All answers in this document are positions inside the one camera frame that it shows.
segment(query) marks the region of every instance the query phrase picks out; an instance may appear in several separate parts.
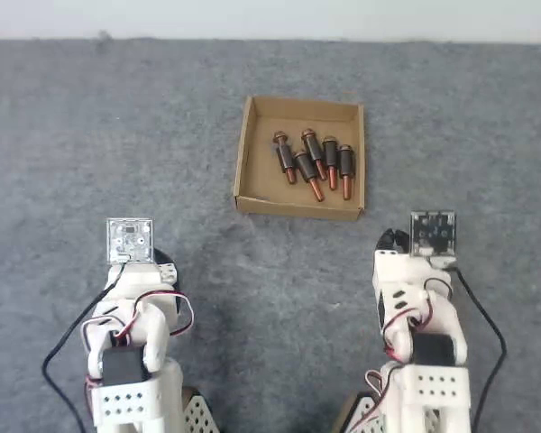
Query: black cable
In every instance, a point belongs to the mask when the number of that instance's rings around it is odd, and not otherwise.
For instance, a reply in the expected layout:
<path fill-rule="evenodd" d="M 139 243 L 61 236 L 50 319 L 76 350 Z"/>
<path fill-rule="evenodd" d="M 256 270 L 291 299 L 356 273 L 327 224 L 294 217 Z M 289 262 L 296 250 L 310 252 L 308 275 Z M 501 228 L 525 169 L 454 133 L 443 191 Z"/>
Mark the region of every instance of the black cable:
<path fill-rule="evenodd" d="M 446 288 L 448 289 L 448 295 L 447 295 L 447 299 L 448 300 L 451 300 L 453 298 L 453 288 L 449 285 L 449 283 L 445 280 L 441 280 L 440 278 L 436 278 L 436 277 L 431 277 L 431 278 L 427 278 L 425 280 L 425 282 L 423 283 L 423 289 L 426 290 L 426 285 L 430 282 L 430 281 L 439 281 L 439 282 L 442 282 Z"/>
<path fill-rule="evenodd" d="M 485 384 L 483 385 L 483 389 L 481 391 L 481 397 L 479 398 L 479 403 L 477 404 L 477 408 L 475 409 L 475 416 L 472 421 L 472 433 L 478 433 L 479 420 L 481 419 L 483 406 L 485 405 L 485 401 L 487 400 L 487 394 L 489 393 L 489 389 L 491 385 L 493 384 L 495 376 L 499 372 L 501 366 L 503 365 L 503 362 L 505 361 L 505 358 L 507 357 L 507 342 L 505 341 L 505 337 L 503 336 L 503 334 L 501 334 L 501 331 L 499 330 L 497 325 L 495 325 L 495 322 L 493 321 L 491 316 L 489 316 L 489 313 L 487 313 L 487 311 L 481 305 L 477 297 L 475 297 L 474 293 L 469 287 L 469 284 L 467 284 L 467 281 L 463 277 L 461 270 L 459 268 L 454 268 L 453 270 L 457 272 L 457 277 L 459 277 L 461 284 L 463 285 L 463 287 L 465 287 L 465 290 L 467 291 L 467 294 L 469 295 L 469 298 L 471 299 L 472 303 L 475 304 L 475 307 L 477 307 L 479 312 L 481 312 L 481 315 L 485 318 L 487 323 L 489 323 L 489 325 L 491 326 L 491 329 L 493 330 L 493 332 L 497 335 L 497 338 L 499 339 L 500 346 L 501 346 L 501 355 L 499 356 L 497 363 L 491 370 L 491 374 L 489 374 L 487 381 L 485 381 Z"/>
<path fill-rule="evenodd" d="M 74 419 L 76 420 L 78 424 L 78 429 L 80 430 L 80 433 L 86 433 L 86 429 L 84 427 L 84 423 L 82 422 L 82 419 L 80 418 L 80 414 L 78 413 L 78 410 L 76 409 L 76 406 L 74 406 L 74 403 L 70 401 L 68 396 L 64 393 L 64 391 L 52 380 L 48 373 L 48 365 L 50 364 L 50 361 L 54 356 L 58 354 L 60 349 L 66 344 L 68 341 L 70 334 L 72 334 L 72 331 L 76 329 L 76 327 L 80 324 L 82 319 L 88 314 L 88 312 L 98 303 L 100 302 L 110 290 L 112 290 L 114 287 L 116 287 L 116 284 L 120 280 L 120 277 L 123 276 L 124 267 L 126 266 L 126 263 L 123 263 L 120 271 L 118 272 L 118 275 L 116 276 L 115 281 L 110 284 L 106 289 L 102 290 L 100 293 L 96 295 L 94 299 L 88 304 L 88 306 L 78 315 L 78 317 L 72 322 L 72 324 L 69 326 L 69 328 L 66 330 L 64 335 L 61 337 L 60 341 L 50 350 L 50 352 L 46 355 L 44 358 L 44 361 L 42 362 L 42 376 L 44 377 L 44 380 L 46 383 L 59 395 L 59 397 L 66 403 L 68 408 L 70 409 L 70 412 L 72 412 L 72 415 L 74 416 Z"/>

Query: white wall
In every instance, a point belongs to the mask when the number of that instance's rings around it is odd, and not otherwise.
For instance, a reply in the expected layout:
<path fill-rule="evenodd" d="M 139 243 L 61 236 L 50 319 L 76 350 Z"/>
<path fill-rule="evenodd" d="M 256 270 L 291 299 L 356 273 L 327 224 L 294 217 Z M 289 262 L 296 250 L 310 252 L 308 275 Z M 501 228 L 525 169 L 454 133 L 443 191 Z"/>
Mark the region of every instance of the white wall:
<path fill-rule="evenodd" d="M 0 0 L 0 39 L 541 42 L 541 0 Z"/>

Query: metal pin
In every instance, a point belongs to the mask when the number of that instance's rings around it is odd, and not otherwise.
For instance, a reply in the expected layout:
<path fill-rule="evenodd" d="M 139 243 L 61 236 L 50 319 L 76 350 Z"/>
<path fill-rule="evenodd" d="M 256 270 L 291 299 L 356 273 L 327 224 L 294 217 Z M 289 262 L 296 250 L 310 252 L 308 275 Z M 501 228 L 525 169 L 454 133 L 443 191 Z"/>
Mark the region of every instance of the metal pin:
<path fill-rule="evenodd" d="M 316 201 L 323 201 L 325 196 L 323 195 L 323 191 L 321 191 L 318 181 L 316 180 L 318 173 L 316 172 L 315 165 L 313 165 L 313 162 L 308 157 L 308 153 L 295 153 L 295 162 L 297 163 L 300 174 L 305 182 L 310 184 L 310 188 L 315 194 Z"/>
<path fill-rule="evenodd" d="M 339 174 L 343 179 L 343 198 L 350 200 L 353 195 L 353 177 L 354 177 L 354 152 L 351 146 L 341 146 L 339 148 Z"/>
<path fill-rule="evenodd" d="M 305 149 L 307 149 L 310 159 L 315 163 L 316 170 L 318 171 L 318 176 L 321 180 L 326 180 L 326 171 L 325 165 L 323 164 L 323 150 L 318 144 L 316 139 L 315 131 L 308 128 L 303 131 L 303 134 L 300 137 L 305 144 Z"/>
<path fill-rule="evenodd" d="M 277 156 L 279 156 L 280 169 L 287 175 L 289 184 L 297 183 L 297 172 L 295 171 L 295 162 L 292 159 L 290 146 L 287 144 L 289 137 L 282 131 L 274 133 L 272 141 L 277 144 Z"/>
<path fill-rule="evenodd" d="M 323 140 L 325 148 L 325 162 L 328 167 L 328 186 L 334 191 L 336 189 L 336 165 L 338 158 L 336 157 L 337 141 L 332 135 L 328 135 Z"/>

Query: cardboard box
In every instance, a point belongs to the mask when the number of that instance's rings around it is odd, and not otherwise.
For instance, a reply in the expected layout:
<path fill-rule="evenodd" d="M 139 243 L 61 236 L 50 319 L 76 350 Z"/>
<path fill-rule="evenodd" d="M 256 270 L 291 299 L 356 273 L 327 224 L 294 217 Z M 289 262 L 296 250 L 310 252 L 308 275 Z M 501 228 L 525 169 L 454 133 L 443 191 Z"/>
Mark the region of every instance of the cardboard box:
<path fill-rule="evenodd" d="M 340 145 L 353 147 L 356 174 L 350 200 L 343 200 L 341 180 L 336 191 L 328 188 L 328 181 L 319 181 L 325 194 L 322 203 L 315 200 L 300 172 L 297 184 L 288 184 L 272 137 L 276 131 L 284 131 L 296 152 L 304 149 L 300 135 L 305 128 L 314 129 L 320 143 L 326 135 L 333 135 Z M 245 213 L 354 221 L 364 210 L 366 161 L 361 105 L 248 97 L 234 180 L 236 208 Z"/>

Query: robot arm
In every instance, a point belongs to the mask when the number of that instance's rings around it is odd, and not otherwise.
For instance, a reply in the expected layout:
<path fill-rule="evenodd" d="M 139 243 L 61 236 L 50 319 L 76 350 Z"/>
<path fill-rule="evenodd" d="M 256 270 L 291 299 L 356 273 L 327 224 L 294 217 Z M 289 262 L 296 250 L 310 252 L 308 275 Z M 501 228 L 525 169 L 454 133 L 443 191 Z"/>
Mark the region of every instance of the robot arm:
<path fill-rule="evenodd" d="M 175 290 L 174 263 L 154 261 L 151 221 L 111 219 L 108 234 L 106 287 L 115 287 L 82 325 L 85 391 L 98 433 L 184 433 L 190 422 L 197 431 L 208 426 L 218 433 L 204 398 L 183 390 L 182 370 L 167 357 L 170 336 L 192 326 L 194 311 Z M 161 262 L 170 260 L 160 255 Z M 181 299 L 190 319 L 177 328 Z"/>
<path fill-rule="evenodd" d="M 372 285 L 391 361 L 367 372 L 373 393 L 359 394 L 334 432 L 471 432 L 467 344 L 450 301 L 451 276 L 436 265 L 453 261 L 454 214 L 414 213 L 410 235 L 382 235 Z"/>

